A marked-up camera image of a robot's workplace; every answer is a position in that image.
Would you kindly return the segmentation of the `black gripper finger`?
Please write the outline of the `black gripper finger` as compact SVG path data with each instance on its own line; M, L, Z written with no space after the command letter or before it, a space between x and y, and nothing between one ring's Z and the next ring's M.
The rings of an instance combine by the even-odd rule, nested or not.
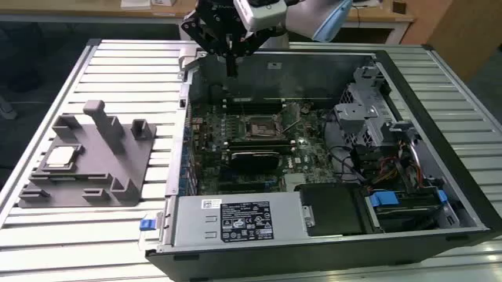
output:
M226 37L216 37L207 28L198 12L192 11L182 22L182 30L188 34L199 46L226 62L227 76L231 77L231 48Z
M231 29L231 76L238 76L236 60L250 56L267 40L267 29L252 32L250 35L244 28Z

